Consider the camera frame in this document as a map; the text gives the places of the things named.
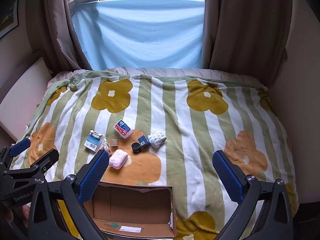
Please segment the person's left hand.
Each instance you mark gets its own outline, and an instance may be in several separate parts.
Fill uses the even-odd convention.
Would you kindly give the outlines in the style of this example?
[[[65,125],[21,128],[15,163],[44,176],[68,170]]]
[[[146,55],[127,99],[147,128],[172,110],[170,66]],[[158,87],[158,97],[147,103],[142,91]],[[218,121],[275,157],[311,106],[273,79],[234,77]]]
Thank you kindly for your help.
[[[19,206],[14,208],[14,212],[15,213],[13,213],[11,209],[1,204],[1,216],[4,217],[9,224],[11,224],[15,216],[17,216],[22,220],[24,226],[28,228],[30,207],[28,205]]]

